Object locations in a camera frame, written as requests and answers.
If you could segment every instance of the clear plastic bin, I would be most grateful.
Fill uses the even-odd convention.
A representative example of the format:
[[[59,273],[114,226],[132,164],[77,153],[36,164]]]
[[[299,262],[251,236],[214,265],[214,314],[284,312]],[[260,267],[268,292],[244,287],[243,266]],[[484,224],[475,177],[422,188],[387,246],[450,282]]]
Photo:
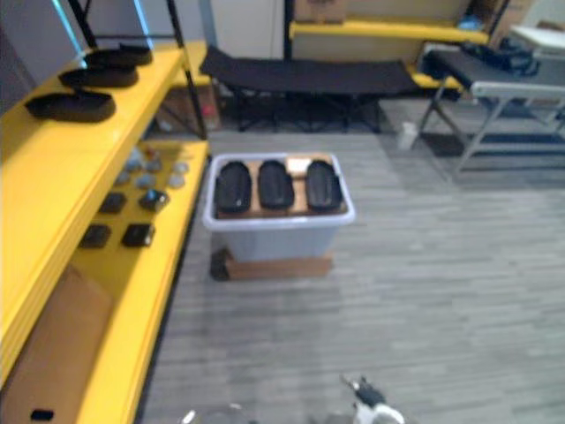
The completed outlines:
[[[216,219],[214,205],[215,179],[229,161],[284,161],[288,153],[255,153],[218,155],[208,175],[204,226],[222,236],[226,247],[238,262],[268,261],[322,256],[339,227],[355,220],[355,208],[343,179],[339,162],[331,155],[347,210],[338,215],[288,216],[280,218]]]

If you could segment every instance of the yellow shelf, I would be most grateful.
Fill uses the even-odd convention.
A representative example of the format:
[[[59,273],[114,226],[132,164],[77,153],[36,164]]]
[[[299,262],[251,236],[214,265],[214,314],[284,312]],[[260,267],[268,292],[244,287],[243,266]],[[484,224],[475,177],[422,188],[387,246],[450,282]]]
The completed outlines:
[[[185,49],[188,55],[194,85],[196,87],[209,86],[212,80],[210,77],[200,72],[200,65],[204,62],[204,57],[206,57],[207,53],[206,42],[187,42]],[[186,87],[186,76],[184,72],[177,72],[177,76],[173,81],[173,87]]]
[[[40,120],[27,112],[29,97],[69,91],[56,77],[2,116],[2,384],[181,64],[179,49],[155,51],[152,64],[138,67],[134,86],[103,89],[117,111],[101,123]]]
[[[418,84],[421,88],[438,88],[441,85],[441,81],[437,79],[433,79],[429,75],[425,75],[424,73],[416,72],[416,67],[414,65],[407,65],[406,68],[410,73],[412,79],[416,84]],[[457,80],[453,77],[448,78],[448,83],[446,88],[453,88],[455,90],[463,91],[463,86],[457,82]]]
[[[143,387],[162,313],[170,292],[175,265],[194,208],[207,160],[207,143],[160,141],[163,171],[157,188],[166,191],[170,203],[157,214],[138,206],[144,193],[133,180],[125,189],[127,202],[119,215],[97,215],[94,223],[105,223],[112,233],[103,249],[78,249],[72,264],[98,281],[115,299],[114,312],[87,385],[78,424],[112,424],[133,421]],[[176,160],[188,162],[186,184],[166,186]],[[128,248],[120,241],[129,223],[152,222],[156,228],[149,247]]]
[[[389,37],[437,42],[488,42],[488,34],[466,31],[443,23],[436,25],[406,22],[348,19],[342,24],[290,23],[290,38],[297,34],[341,35],[357,37]]]

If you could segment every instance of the black folding cot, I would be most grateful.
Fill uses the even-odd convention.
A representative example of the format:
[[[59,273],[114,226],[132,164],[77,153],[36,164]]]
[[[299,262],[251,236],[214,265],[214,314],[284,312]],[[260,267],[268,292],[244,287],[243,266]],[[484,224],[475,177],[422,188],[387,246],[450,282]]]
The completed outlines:
[[[235,58],[210,46],[200,70],[219,80],[233,93],[239,131],[265,119],[270,120],[276,129],[284,115],[283,109],[301,109],[305,113],[293,123],[308,132],[319,131],[336,120],[346,132],[355,116],[359,117],[359,122],[378,132],[378,116],[376,122],[369,122],[360,113],[362,109],[376,105],[385,97],[418,91],[400,61],[333,63]],[[246,117],[252,104],[264,97],[270,98],[267,113],[262,117]],[[328,119],[314,125],[309,107],[320,103],[334,112],[333,119],[326,116]]]

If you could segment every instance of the wooden board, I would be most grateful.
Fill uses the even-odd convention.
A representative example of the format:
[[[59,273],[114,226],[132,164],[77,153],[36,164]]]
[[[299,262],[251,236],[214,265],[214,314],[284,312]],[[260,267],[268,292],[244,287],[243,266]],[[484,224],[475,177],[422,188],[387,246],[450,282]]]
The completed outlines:
[[[4,387],[2,422],[36,421],[34,413],[53,414],[52,424],[75,422],[111,310],[98,283],[73,267],[64,271]]]
[[[230,254],[226,254],[225,258],[225,268],[230,280],[325,276],[332,269],[332,266],[333,258],[331,254],[319,258],[258,262],[236,262]]]

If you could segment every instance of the black oval tray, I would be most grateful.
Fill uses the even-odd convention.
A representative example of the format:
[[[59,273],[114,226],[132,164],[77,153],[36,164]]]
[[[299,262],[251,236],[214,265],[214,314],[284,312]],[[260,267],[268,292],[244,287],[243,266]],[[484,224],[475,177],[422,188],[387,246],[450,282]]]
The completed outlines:
[[[53,93],[34,97],[26,103],[26,108],[38,118],[100,122],[114,114],[116,104],[111,95],[77,90],[73,94]]]
[[[135,66],[92,66],[74,69],[59,75],[64,86],[80,87],[130,87],[138,80]]]
[[[308,208],[316,212],[330,212],[340,208],[342,188],[334,167],[324,161],[313,161],[306,171],[306,200]]]
[[[251,207],[251,175],[241,162],[229,162],[215,180],[214,200],[225,214],[240,214]]]
[[[265,161],[260,166],[259,201],[267,209],[286,209],[294,204],[292,177],[282,163]]]
[[[119,49],[100,49],[85,56],[87,64],[99,66],[137,66],[150,64],[152,60],[150,48],[123,44]]]

